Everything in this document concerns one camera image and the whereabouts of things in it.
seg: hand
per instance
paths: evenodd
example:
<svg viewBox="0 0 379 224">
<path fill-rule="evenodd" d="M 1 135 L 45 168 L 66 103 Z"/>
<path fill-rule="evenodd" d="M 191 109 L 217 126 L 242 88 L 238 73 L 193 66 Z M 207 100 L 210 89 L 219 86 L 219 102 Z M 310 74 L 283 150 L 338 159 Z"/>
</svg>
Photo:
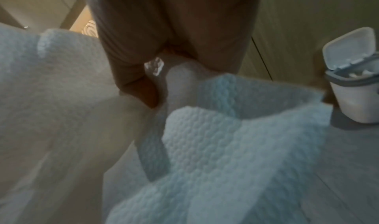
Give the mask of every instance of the hand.
<svg viewBox="0 0 379 224">
<path fill-rule="evenodd" d="M 258 0 L 87 0 L 117 87 L 158 104 L 144 63 L 160 51 L 186 52 L 207 68 L 236 73 Z"/>
</svg>

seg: white trash can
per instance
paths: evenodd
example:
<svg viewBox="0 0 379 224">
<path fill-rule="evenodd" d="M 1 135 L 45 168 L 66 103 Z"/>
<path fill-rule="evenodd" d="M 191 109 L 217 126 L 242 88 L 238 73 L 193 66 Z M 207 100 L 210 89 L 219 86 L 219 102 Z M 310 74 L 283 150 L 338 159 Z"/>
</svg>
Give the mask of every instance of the white trash can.
<svg viewBox="0 0 379 224">
<path fill-rule="evenodd" d="M 379 54 L 375 31 L 364 27 L 323 47 L 330 81 L 341 111 L 356 122 L 379 122 Z"/>
</svg>

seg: gray floor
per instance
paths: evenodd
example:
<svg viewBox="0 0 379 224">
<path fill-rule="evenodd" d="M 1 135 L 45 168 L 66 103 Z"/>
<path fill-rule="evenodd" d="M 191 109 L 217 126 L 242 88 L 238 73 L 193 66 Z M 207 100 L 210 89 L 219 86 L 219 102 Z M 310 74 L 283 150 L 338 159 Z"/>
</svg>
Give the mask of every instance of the gray floor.
<svg viewBox="0 0 379 224">
<path fill-rule="evenodd" d="M 379 223 L 379 125 L 334 110 L 302 211 L 312 224 Z"/>
</svg>

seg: person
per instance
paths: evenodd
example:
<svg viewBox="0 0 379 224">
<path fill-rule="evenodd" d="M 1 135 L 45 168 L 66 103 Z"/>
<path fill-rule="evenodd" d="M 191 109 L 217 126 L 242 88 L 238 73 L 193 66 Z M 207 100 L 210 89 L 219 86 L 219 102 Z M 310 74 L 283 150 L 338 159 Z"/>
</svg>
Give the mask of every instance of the person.
<svg viewBox="0 0 379 224">
<path fill-rule="evenodd" d="M 86 0 L 117 87 L 149 107 L 158 92 L 144 63 L 170 48 L 207 68 L 237 73 L 259 0 Z"/>
</svg>

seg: white tissue paper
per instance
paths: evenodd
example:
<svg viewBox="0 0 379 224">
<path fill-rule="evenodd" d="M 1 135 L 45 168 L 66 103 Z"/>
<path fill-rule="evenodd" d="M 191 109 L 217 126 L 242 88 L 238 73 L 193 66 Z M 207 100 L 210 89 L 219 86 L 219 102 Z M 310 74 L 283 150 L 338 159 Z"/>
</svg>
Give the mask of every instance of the white tissue paper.
<svg viewBox="0 0 379 224">
<path fill-rule="evenodd" d="M 118 96 L 95 38 L 0 39 L 1 224 L 306 223 L 322 93 L 161 55 L 150 110 Z"/>
</svg>

